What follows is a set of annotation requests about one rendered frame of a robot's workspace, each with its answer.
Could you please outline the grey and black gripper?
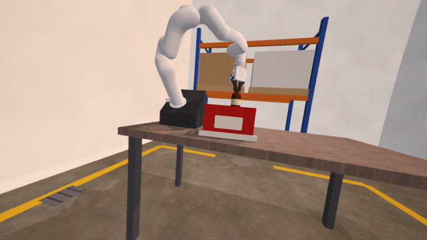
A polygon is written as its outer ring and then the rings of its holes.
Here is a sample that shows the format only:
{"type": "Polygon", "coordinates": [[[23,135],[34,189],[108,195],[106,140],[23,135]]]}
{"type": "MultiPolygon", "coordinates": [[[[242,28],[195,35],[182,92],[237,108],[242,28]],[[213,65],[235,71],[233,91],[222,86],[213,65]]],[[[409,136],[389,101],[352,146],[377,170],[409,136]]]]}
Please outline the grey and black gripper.
{"type": "Polygon", "coordinates": [[[235,66],[232,73],[231,82],[234,85],[234,91],[237,90],[237,82],[239,83],[239,92],[241,91],[241,86],[245,83],[246,70],[244,66],[235,66]],[[241,84],[240,84],[241,83],[241,84]]]}

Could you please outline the red crate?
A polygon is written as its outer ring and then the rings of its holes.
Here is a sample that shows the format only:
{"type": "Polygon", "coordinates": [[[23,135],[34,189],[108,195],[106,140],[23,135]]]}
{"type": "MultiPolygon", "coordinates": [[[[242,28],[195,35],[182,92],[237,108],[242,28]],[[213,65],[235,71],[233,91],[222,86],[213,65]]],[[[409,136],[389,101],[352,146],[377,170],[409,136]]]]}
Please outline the red crate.
{"type": "Polygon", "coordinates": [[[205,104],[203,130],[253,136],[256,108],[205,104]]]}

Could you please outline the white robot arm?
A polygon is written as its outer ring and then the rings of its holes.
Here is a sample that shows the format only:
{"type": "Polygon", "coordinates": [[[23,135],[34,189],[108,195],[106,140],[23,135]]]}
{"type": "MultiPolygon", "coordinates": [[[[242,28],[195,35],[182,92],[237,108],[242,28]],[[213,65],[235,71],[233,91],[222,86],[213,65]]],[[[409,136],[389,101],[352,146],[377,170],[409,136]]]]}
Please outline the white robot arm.
{"type": "Polygon", "coordinates": [[[227,54],[235,57],[235,66],[245,66],[247,42],[243,35],[227,26],[218,11],[209,5],[182,5],[170,17],[165,35],[157,45],[155,65],[169,98],[165,98],[172,108],[186,104],[176,71],[171,63],[178,55],[185,32],[196,28],[198,24],[206,25],[219,41],[233,42],[227,47],[227,54]]]}

